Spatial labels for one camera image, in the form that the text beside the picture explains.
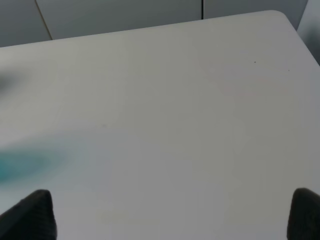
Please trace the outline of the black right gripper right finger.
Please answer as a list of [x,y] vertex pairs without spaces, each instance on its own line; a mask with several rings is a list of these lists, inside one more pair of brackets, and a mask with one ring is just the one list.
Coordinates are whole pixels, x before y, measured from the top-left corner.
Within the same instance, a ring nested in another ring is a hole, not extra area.
[[308,188],[294,191],[286,237],[288,240],[320,240],[320,196]]

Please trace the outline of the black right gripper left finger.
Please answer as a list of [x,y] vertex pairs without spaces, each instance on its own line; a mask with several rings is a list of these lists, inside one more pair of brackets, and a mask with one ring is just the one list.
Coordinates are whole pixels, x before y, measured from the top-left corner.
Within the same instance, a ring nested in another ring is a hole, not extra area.
[[38,189],[0,215],[2,240],[56,240],[52,195]]

